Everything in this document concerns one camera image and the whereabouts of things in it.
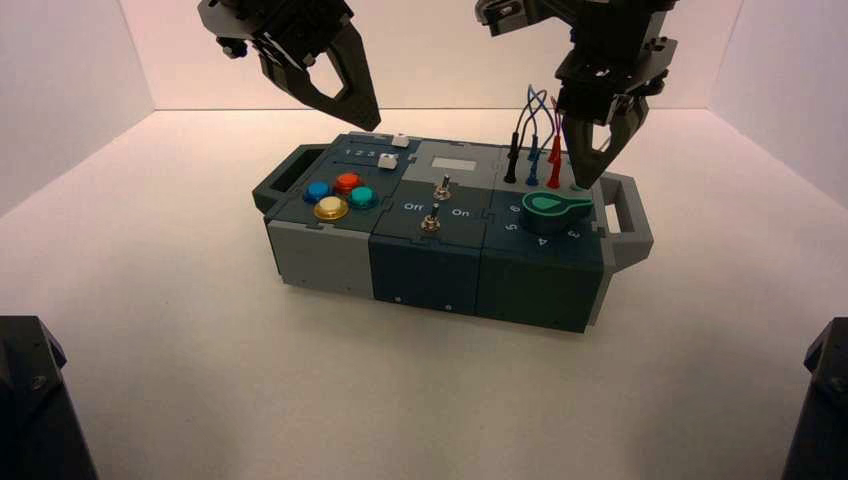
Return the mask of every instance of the display screen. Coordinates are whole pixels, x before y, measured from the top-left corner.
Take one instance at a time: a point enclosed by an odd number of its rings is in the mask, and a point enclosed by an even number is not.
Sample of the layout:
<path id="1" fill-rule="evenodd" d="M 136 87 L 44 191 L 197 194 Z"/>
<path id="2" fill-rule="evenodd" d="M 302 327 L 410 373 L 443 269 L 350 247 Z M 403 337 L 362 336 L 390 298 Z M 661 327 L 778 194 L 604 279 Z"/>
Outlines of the display screen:
<path id="1" fill-rule="evenodd" d="M 436 157 L 433 159 L 433 168 L 449 168 L 451 170 L 465 170 L 473 172 L 477 168 L 477 162 L 471 160 L 459 160 L 456 158 Z"/>

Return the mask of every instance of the screw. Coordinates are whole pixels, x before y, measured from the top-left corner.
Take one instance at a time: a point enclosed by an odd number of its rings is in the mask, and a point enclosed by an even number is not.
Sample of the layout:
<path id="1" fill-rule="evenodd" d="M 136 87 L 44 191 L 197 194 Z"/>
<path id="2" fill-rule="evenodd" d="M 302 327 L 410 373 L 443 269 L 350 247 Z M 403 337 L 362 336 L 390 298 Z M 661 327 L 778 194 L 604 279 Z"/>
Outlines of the screw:
<path id="1" fill-rule="evenodd" d="M 848 393 L 848 379 L 833 377 L 830 379 L 830 386 L 840 395 Z"/>
<path id="2" fill-rule="evenodd" d="M 43 375 L 32 377 L 32 384 L 30 385 L 30 388 L 32 388 L 33 392 L 41 390 L 44 388 L 44 385 L 47 385 L 47 377 Z"/>

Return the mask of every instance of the white backdrop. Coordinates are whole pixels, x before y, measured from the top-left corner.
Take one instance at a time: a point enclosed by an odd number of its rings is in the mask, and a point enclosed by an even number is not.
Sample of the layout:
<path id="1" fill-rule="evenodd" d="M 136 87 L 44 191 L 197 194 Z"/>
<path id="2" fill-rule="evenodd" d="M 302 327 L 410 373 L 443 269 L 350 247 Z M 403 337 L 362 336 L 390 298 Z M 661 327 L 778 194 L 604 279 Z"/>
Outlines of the white backdrop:
<path id="1" fill-rule="evenodd" d="M 0 2 L 0 215 L 147 116 L 115 0 Z"/>
<path id="2" fill-rule="evenodd" d="M 848 206 L 848 4 L 747 0 L 711 104 Z"/>
<path id="3" fill-rule="evenodd" d="M 681 47 L 654 106 L 707 106 L 741 1 L 678 4 L 664 33 Z M 255 54 L 224 57 L 196 0 L 121 2 L 157 108 L 300 108 L 262 76 Z M 558 89 L 553 75 L 570 49 L 569 27 L 552 19 L 493 39 L 474 3 L 349 0 L 383 108 L 511 108 L 528 82 Z"/>

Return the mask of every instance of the robotic arm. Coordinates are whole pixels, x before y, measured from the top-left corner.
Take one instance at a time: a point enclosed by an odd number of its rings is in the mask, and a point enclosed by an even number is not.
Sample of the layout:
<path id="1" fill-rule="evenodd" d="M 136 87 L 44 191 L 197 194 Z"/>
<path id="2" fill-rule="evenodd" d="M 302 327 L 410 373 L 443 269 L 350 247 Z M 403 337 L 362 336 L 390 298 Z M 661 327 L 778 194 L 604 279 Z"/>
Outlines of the robotic arm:
<path id="1" fill-rule="evenodd" d="M 557 110 L 577 185 L 589 188 L 648 115 L 646 98 L 662 93 L 677 42 L 660 36 L 677 0 L 478 0 L 477 19 L 493 36 L 556 17 L 572 26 L 574 49 L 557 69 Z M 344 0 L 203 0 L 207 29 L 231 58 L 251 42 L 262 71 L 302 103 L 365 130 L 380 123 L 362 38 Z M 318 91 L 308 68 L 322 53 L 343 88 Z M 610 127 L 606 150 L 592 146 L 594 126 Z"/>

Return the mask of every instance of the small white button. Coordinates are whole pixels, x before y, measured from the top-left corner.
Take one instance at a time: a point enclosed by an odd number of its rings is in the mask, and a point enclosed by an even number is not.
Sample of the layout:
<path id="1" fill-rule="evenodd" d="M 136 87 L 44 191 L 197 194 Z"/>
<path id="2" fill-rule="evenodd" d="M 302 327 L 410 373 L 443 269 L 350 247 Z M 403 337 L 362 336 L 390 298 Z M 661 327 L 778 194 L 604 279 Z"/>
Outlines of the small white button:
<path id="1" fill-rule="evenodd" d="M 377 167 L 381 170 L 395 170 L 397 169 L 397 159 L 397 155 L 381 153 L 380 159 L 377 160 Z"/>
<path id="2" fill-rule="evenodd" d="M 392 146 L 398 148 L 408 148 L 409 147 L 409 137 L 406 135 L 395 135 L 392 138 Z"/>

